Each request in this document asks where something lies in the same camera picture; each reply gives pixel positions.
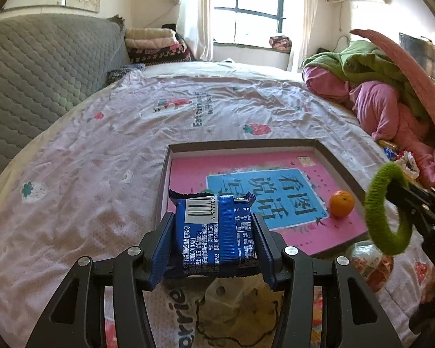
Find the pink clothing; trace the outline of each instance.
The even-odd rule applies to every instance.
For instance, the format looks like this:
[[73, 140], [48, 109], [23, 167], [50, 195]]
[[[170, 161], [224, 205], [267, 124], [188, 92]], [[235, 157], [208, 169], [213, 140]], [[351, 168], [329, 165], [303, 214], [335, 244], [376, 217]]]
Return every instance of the pink clothing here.
[[342, 103], [349, 98], [350, 82], [341, 80], [327, 69], [306, 67], [303, 70], [303, 80], [309, 90], [329, 101]]
[[[369, 39], [395, 62], [408, 78], [435, 125], [435, 85], [417, 61], [394, 41], [376, 31], [352, 30], [351, 33]], [[419, 127], [411, 123], [408, 124], [409, 130], [406, 129], [404, 125], [401, 125], [401, 117], [400, 128], [398, 128], [395, 136], [395, 142], [401, 150], [408, 150], [413, 153], [421, 170], [419, 177], [421, 183], [425, 187], [435, 187], [435, 148], [422, 143], [419, 140], [419, 135], [410, 135], [409, 131], [418, 131]]]
[[343, 104], [349, 99], [363, 130], [374, 141], [393, 140], [400, 150], [412, 152], [421, 172], [419, 181], [425, 187], [435, 187], [435, 149], [423, 143], [429, 124], [419, 122], [411, 109], [399, 102], [397, 89], [368, 81], [349, 90], [349, 82], [321, 67], [306, 67], [303, 77], [307, 87], [319, 96]]
[[350, 91], [361, 127], [374, 141], [391, 140], [398, 131], [399, 92], [380, 81], [364, 82]]

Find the barcode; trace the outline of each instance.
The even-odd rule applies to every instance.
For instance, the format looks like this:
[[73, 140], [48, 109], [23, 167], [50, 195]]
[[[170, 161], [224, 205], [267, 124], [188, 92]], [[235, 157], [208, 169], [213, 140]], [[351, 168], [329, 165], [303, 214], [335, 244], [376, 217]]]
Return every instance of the barcode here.
[[204, 196], [186, 201], [186, 223], [212, 224], [218, 222], [217, 196]]

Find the green blanket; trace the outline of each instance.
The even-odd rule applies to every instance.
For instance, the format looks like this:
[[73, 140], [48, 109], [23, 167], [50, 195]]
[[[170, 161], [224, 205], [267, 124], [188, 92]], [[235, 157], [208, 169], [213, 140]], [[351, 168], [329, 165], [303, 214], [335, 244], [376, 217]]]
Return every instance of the green blanket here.
[[358, 40], [340, 52], [316, 54], [303, 63], [303, 67], [322, 67], [338, 78], [360, 85], [366, 81], [381, 81], [398, 89], [401, 102], [408, 105], [420, 121], [429, 122], [430, 118], [406, 76], [393, 61], [376, 45], [369, 41]]

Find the stacked blankets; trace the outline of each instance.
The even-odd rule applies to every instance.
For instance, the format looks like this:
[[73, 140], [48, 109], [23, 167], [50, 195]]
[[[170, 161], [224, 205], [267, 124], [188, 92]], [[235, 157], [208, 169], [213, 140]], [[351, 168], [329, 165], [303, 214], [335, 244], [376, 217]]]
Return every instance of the stacked blankets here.
[[435, 187], [435, 86], [390, 39], [371, 30], [355, 34], [380, 44], [387, 54], [373, 43], [355, 41], [339, 54], [315, 55], [304, 62], [306, 86], [353, 110], [374, 140], [394, 141], [401, 151], [412, 152], [419, 181]]
[[148, 66], [191, 61], [184, 39], [171, 29], [129, 29], [125, 41], [132, 63]]

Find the gray quilted mattress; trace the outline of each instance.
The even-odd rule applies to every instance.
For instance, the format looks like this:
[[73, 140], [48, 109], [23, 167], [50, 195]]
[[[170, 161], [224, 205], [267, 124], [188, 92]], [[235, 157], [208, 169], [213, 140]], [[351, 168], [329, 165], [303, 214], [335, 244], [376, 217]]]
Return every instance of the gray quilted mattress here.
[[0, 21], [0, 174], [59, 117], [129, 63], [121, 18], [35, 14]]

